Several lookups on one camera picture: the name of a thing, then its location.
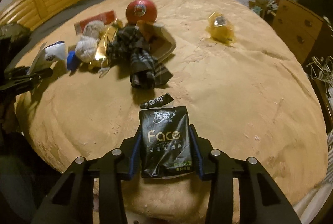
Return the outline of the white foil pouch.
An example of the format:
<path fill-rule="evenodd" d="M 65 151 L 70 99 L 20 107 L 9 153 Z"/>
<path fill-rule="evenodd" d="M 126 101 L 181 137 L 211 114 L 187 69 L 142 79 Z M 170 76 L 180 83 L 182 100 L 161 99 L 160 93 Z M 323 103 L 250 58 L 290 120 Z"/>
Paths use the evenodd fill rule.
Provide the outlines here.
<path fill-rule="evenodd" d="M 34 58 L 28 69 L 28 75 L 49 68 L 55 62 L 67 59 L 67 48 L 64 41 L 57 41 L 47 47 L 45 45 L 46 43 L 42 44 L 38 54 Z"/>

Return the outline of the striped cloth cover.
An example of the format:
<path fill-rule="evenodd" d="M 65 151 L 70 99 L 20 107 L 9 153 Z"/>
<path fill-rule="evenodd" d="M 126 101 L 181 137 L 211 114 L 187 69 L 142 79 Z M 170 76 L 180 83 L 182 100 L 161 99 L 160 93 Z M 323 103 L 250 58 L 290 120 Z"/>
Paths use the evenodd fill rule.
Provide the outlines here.
<path fill-rule="evenodd" d="M 325 178 L 322 182 L 310 190 L 306 196 L 293 206 L 301 223 L 311 223 L 319 214 L 324 205 L 328 203 L 328 197 L 332 194 L 332 130 L 327 135 L 328 166 Z"/>

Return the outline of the blue bottle cap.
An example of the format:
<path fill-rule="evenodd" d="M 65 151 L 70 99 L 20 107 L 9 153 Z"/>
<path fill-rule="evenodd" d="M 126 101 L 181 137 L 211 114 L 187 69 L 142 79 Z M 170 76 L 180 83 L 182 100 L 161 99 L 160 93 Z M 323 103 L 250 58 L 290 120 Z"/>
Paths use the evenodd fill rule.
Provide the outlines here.
<path fill-rule="evenodd" d="M 80 65 L 80 60 L 77 58 L 75 51 L 69 51 L 66 60 L 67 70 L 75 71 Z"/>

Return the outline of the white crumpled tissue ball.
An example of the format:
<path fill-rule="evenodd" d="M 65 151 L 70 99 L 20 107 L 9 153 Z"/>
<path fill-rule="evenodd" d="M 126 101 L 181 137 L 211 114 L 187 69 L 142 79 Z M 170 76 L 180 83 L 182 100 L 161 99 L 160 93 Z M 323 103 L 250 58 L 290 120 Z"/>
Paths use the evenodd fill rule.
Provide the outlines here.
<path fill-rule="evenodd" d="M 75 55 L 82 62 L 89 63 L 94 59 L 97 47 L 97 39 L 81 36 L 75 47 Z"/>

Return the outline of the wooden headboard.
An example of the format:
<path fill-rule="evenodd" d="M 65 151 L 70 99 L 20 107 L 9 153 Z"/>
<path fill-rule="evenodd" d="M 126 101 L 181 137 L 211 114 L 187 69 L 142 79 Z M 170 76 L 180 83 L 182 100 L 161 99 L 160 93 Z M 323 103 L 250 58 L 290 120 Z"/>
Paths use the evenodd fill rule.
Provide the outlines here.
<path fill-rule="evenodd" d="M 1 11 L 1 25 L 17 23 L 33 31 L 80 1 L 82 0 L 13 0 Z"/>

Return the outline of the gold foil wrapper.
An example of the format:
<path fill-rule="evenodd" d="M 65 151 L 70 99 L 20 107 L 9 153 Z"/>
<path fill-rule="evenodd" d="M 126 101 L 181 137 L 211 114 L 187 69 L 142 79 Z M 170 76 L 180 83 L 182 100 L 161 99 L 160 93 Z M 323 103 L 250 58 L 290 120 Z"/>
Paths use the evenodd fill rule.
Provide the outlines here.
<path fill-rule="evenodd" d="M 107 56 L 107 47 L 116 36 L 119 29 L 123 28 L 122 20 L 115 19 L 110 24 L 106 24 L 101 33 L 101 38 L 97 46 L 94 58 L 89 62 L 89 70 L 94 68 L 104 68 L 110 65 L 110 58 Z"/>

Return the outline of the red carton box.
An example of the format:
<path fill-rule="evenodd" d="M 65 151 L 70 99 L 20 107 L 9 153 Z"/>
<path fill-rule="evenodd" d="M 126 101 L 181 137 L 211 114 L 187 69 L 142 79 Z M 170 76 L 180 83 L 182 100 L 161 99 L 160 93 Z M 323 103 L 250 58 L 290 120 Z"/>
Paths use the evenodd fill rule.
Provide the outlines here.
<path fill-rule="evenodd" d="M 86 18 L 82 21 L 76 22 L 74 24 L 76 35 L 82 34 L 85 26 L 93 21 L 100 21 L 103 24 L 107 25 L 112 23 L 116 19 L 116 13 L 114 11 L 108 11 L 104 13 L 97 14 L 96 16 L 92 16 L 90 18 Z"/>

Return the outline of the orange bed blanket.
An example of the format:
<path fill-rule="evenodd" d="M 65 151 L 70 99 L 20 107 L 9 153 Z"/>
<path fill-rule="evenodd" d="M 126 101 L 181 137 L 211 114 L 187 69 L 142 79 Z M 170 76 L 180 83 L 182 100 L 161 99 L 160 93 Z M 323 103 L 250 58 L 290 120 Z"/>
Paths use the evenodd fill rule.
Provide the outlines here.
<path fill-rule="evenodd" d="M 120 20 L 133 0 L 105 0 L 81 10 L 42 43 L 78 41 L 74 24 L 114 11 Z M 291 204 L 322 182 L 327 171 L 326 128 L 306 73 L 275 31 L 235 0 L 152 0 L 158 22 L 177 46 L 164 62 L 173 74 L 165 87 L 132 88 L 129 69 L 105 76 L 64 63 L 16 101 L 16 115 L 35 151 L 58 171 L 78 156 L 95 159 L 135 134 L 141 103 L 169 93 L 185 106 L 199 136 L 236 159 L 253 156 Z M 229 45 L 211 38 L 208 17 L 222 13 L 233 25 Z"/>

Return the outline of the dark plaid wrapper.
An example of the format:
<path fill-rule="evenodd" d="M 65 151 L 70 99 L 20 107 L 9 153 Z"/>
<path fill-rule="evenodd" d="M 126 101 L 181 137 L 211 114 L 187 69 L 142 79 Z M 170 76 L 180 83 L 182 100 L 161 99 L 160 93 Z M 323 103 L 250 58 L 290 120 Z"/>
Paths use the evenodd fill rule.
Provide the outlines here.
<path fill-rule="evenodd" d="M 133 88 L 153 89 L 173 77 L 166 66 L 151 54 L 151 48 L 137 26 L 126 26 L 108 42 L 106 54 L 112 61 L 126 61 L 130 65 Z"/>

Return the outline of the red apple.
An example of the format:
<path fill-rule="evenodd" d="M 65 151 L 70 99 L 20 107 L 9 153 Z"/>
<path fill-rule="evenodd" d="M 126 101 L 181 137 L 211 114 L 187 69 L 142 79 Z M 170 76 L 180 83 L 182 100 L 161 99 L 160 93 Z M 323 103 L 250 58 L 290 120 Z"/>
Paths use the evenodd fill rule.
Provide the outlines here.
<path fill-rule="evenodd" d="M 158 16 L 156 5 L 151 0 L 134 0 L 128 4 L 125 11 L 128 24 L 138 21 L 155 22 Z"/>

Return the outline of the torn black wrapper strip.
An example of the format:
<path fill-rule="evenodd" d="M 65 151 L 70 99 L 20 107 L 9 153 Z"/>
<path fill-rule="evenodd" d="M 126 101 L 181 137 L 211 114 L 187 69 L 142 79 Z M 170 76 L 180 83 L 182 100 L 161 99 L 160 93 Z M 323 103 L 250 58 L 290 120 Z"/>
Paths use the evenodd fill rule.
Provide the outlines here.
<path fill-rule="evenodd" d="M 146 109 L 160 108 L 160 107 L 167 106 L 173 102 L 174 102 L 174 98 L 169 93 L 166 93 L 164 95 L 151 99 L 145 103 L 142 103 L 140 105 L 140 109 L 146 110 Z"/>

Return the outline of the brown cardboard box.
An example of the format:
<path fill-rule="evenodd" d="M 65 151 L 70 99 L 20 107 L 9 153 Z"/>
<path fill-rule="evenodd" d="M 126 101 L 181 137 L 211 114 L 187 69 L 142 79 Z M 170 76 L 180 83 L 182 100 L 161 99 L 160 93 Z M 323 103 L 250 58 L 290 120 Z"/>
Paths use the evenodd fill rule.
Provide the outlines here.
<path fill-rule="evenodd" d="M 159 62 L 165 61 L 173 53 L 177 43 L 162 24 L 139 20 L 136 26 L 150 44 L 150 53 Z"/>

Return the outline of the wooden chest of drawers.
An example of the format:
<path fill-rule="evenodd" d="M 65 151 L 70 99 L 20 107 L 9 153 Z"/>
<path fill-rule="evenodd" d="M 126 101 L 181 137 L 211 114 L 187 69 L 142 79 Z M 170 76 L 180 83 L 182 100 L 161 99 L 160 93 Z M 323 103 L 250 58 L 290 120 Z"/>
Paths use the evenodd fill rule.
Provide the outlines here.
<path fill-rule="evenodd" d="M 295 1 L 278 0 L 272 28 L 303 66 L 312 57 L 332 56 L 332 30 L 327 22 Z"/>

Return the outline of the yellow plastic wrapper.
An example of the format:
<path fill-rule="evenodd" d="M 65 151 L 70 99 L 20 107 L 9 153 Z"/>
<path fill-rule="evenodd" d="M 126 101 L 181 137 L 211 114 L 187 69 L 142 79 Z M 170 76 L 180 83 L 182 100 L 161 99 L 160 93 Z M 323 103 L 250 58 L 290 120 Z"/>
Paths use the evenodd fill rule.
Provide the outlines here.
<path fill-rule="evenodd" d="M 208 17 L 206 28 L 211 38 L 224 44 L 231 44 L 235 41 L 233 25 L 219 12 L 214 12 Z"/>

